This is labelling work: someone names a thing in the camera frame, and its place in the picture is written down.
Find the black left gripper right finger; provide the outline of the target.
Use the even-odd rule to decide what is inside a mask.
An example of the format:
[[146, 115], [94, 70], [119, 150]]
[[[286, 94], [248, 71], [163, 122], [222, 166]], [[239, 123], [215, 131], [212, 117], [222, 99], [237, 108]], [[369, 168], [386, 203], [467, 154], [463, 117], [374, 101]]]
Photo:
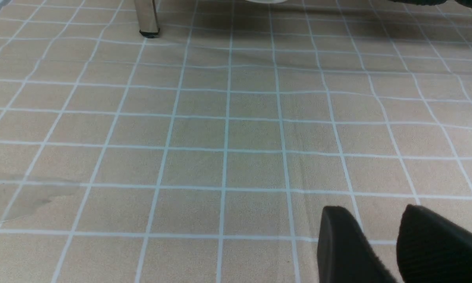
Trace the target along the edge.
[[472, 283], [472, 232], [424, 206], [405, 208], [396, 251], [406, 283]]

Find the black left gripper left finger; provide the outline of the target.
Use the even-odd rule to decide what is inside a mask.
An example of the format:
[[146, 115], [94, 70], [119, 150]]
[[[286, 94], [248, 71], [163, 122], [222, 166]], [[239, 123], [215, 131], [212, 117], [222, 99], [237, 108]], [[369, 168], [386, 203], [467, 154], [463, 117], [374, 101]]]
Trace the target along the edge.
[[395, 283], [354, 216], [342, 206], [325, 206], [317, 245], [321, 283]]

